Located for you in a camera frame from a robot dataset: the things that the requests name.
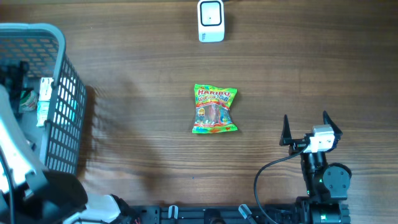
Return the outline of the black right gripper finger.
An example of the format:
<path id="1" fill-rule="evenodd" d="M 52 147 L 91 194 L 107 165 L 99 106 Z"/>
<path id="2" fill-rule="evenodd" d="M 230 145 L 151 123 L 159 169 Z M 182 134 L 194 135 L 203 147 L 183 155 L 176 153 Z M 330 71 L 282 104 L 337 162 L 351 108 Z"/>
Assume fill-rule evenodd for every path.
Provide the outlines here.
<path id="1" fill-rule="evenodd" d="M 280 146 L 289 146 L 292 144 L 293 144 L 293 138 L 292 138 L 292 135 L 290 132 L 289 119 L 288 119 L 288 116 L 285 114 L 282 133 L 280 135 L 279 145 Z"/>
<path id="2" fill-rule="evenodd" d="M 340 139 L 341 136 L 343 135 L 343 132 L 341 129 L 332 121 L 330 116 L 326 111 L 323 112 L 323 122 L 324 124 L 329 124 L 334 132 L 335 138 Z"/>

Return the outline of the green lid jar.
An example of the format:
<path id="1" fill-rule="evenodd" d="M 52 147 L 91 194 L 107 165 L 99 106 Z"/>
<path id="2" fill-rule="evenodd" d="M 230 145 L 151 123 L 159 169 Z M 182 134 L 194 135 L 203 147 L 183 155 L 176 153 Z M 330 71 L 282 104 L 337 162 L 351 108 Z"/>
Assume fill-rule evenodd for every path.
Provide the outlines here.
<path id="1" fill-rule="evenodd" d="M 21 111 L 33 111 L 37 108 L 38 94 L 31 88 L 21 92 L 19 108 Z"/>

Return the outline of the teal snack packet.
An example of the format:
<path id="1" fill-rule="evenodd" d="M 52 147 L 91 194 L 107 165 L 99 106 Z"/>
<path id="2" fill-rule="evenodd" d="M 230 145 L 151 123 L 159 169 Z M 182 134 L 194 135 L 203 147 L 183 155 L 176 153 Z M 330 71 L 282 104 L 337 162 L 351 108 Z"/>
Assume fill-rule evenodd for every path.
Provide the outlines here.
<path id="1" fill-rule="evenodd" d="M 49 101 L 39 101 L 37 104 L 37 127 L 43 127 L 49 113 Z"/>

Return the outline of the Haribo gummy bag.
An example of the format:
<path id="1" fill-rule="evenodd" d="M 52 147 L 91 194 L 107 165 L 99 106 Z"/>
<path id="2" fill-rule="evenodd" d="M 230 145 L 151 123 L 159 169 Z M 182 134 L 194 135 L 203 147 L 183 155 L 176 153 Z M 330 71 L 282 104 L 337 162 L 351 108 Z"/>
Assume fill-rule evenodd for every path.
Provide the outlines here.
<path id="1" fill-rule="evenodd" d="M 236 88 L 196 84 L 195 120 L 192 133 L 213 134 L 237 131 L 229 111 L 237 94 Z"/>

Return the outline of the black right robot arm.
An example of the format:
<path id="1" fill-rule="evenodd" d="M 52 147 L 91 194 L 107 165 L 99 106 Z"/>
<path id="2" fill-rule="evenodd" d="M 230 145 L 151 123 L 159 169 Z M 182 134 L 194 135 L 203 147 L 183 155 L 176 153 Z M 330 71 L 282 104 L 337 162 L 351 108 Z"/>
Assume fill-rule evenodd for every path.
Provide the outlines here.
<path id="1" fill-rule="evenodd" d="M 341 163 L 328 163 L 326 154 L 337 147 L 343 132 L 323 112 L 323 124 L 316 125 L 301 139 L 294 139 L 287 115 L 284 116 L 280 146 L 288 146 L 291 156 L 300 156 L 307 196 L 297 197 L 299 223 L 351 223 L 348 198 L 352 172 Z"/>

